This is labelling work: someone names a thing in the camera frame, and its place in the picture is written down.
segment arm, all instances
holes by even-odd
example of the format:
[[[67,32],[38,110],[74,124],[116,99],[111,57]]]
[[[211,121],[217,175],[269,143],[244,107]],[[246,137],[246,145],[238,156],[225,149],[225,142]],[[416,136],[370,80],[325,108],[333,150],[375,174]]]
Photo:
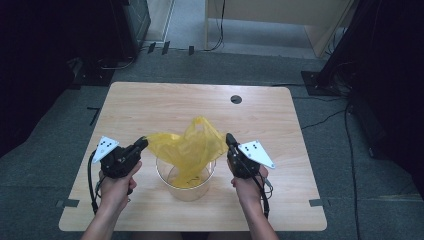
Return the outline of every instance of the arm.
[[[262,176],[268,176],[268,171],[263,166],[259,171]],[[257,179],[263,184],[261,177],[257,176]],[[252,239],[278,240],[277,234],[263,213],[261,194],[253,179],[234,178],[231,183],[236,188]]]
[[[134,189],[137,183],[132,178],[141,168],[141,162],[135,165],[134,169],[123,178],[111,179],[106,177],[101,184],[102,200],[99,210],[94,216],[82,240],[110,239],[119,215],[128,203],[128,188]]]

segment cable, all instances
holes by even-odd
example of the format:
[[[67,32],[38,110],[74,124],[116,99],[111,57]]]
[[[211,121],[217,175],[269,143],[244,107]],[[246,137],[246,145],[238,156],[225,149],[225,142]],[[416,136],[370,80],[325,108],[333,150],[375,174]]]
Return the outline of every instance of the cable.
[[[374,44],[374,35],[375,35],[375,29],[377,26],[378,13],[380,12],[380,7],[382,2],[383,0],[380,0],[380,3],[378,4],[378,7],[377,7],[377,12],[375,13],[374,26],[372,29],[371,42],[370,42],[370,49],[372,49],[372,45]]]
[[[93,183],[91,178],[91,162],[93,161],[95,151],[91,154],[90,158],[88,159],[88,165],[87,165],[87,177],[88,177],[88,188],[90,191],[90,197],[91,197],[91,207],[93,208],[94,214],[97,213],[97,210],[99,209],[99,205],[97,205],[97,196],[94,196],[93,191]]]
[[[246,166],[246,164],[244,164],[244,162],[241,161],[240,159],[239,159],[239,162],[241,163],[241,165],[243,165],[243,167],[246,169],[246,171],[250,174],[250,177],[253,179],[253,181],[255,181],[256,185],[258,186],[259,191],[260,191],[261,196],[262,196],[262,201],[264,202],[264,215],[265,215],[266,218],[268,218],[268,215],[269,215],[269,203],[268,203],[268,198],[267,198],[267,196],[265,194],[265,181],[264,181],[264,177],[262,177],[262,174],[260,172],[258,172],[259,176],[262,179],[262,183],[263,183],[263,185],[261,186],[261,184],[259,183],[258,179],[256,179],[256,175],[253,174],[252,172],[250,172],[250,170]]]
[[[355,162],[354,162],[354,156],[353,156],[352,138],[350,137],[349,127],[347,124],[347,113],[348,113],[349,107],[350,107],[350,103],[347,104],[346,109],[344,110],[345,112],[344,120],[345,120],[346,135],[349,141],[349,148],[350,148],[350,165],[352,169],[353,201],[354,201],[353,209],[355,212],[356,235],[358,237],[358,240],[361,240],[361,233],[359,230],[359,217],[358,217],[358,192],[356,188],[356,169],[355,169]]]
[[[103,70],[121,70],[121,69],[124,69],[124,68],[127,68],[129,65],[131,65],[132,63],[134,62],[134,58],[131,58],[131,61],[127,64],[127,65],[124,65],[124,66],[122,66],[122,67],[114,67],[114,68],[109,68],[109,67],[100,67],[101,69],[103,69]]]
[[[303,130],[303,129],[306,129],[306,128],[310,128],[310,127],[315,127],[315,126],[317,126],[317,125],[320,125],[320,124],[322,124],[322,123],[325,123],[328,119],[330,119],[331,117],[334,117],[334,116],[336,116],[337,114],[339,114],[339,113],[342,113],[342,112],[344,112],[345,110],[340,110],[340,111],[338,111],[338,112],[336,112],[336,113],[333,113],[333,114],[331,114],[330,116],[328,116],[326,119],[324,119],[323,121],[320,121],[320,122],[317,122],[317,123],[314,123],[314,124],[311,124],[311,125],[307,125],[307,126],[304,126],[304,127],[302,127],[301,129]]]
[[[319,101],[323,101],[323,102],[333,102],[333,101],[338,101],[338,100],[344,100],[347,99],[345,97],[340,97],[340,98],[332,98],[332,99],[322,99],[322,98],[316,98],[316,97],[292,97],[293,99],[312,99],[312,100],[319,100]]]
[[[293,86],[293,87],[305,87],[305,84],[301,84],[301,83],[277,83],[277,84],[273,84],[270,87],[283,87],[283,86]]]
[[[215,44],[215,46],[212,49],[205,50],[207,52],[214,51],[214,50],[218,49],[219,46],[221,46],[221,44],[224,43],[224,28],[222,27],[222,23],[224,22],[224,12],[225,12],[225,0],[222,3],[221,26],[218,27],[218,29],[220,30],[220,36],[219,36],[218,42]]]

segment yellow plastic bag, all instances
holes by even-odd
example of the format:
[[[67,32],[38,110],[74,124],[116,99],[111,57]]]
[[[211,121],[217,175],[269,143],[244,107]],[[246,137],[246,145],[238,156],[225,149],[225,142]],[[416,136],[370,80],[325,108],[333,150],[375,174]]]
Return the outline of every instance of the yellow plastic bag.
[[[147,140],[150,152],[178,168],[179,174],[172,185],[180,188],[199,184],[191,180],[196,179],[208,163],[228,150],[225,134],[219,133],[202,116],[194,118],[182,136],[154,133],[148,135]]]

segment hole in table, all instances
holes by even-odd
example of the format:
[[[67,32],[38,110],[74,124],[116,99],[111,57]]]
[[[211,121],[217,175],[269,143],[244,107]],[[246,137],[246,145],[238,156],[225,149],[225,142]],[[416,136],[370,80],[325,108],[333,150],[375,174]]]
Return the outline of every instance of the hole in table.
[[[241,101],[242,101],[242,99],[238,95],[234,95],[234,96],[231,97],[231,102],[234,103],[234,104],[239,104],[239,103],[241,103]]]

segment clear plastic cup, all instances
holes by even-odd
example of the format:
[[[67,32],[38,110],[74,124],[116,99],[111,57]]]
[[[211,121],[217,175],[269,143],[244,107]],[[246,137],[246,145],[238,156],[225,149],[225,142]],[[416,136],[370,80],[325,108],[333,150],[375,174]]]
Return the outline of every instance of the clear plastic cup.
[[[212,161],[206,165],[202,170],[199,176],[196,176],[195,179],[192,179],[192,183],[196,183],[197,186],[190,188],[180,188],[172,185],[173,180],[178,175],[178,168],[174,165],[164,162],[160,159],[156,159],[156,169],[160,178],[166,184],[168,191],[175,198],[191,202],[203,197],[206,192],[209,190],[210,180],[215,170],[216,161]]]

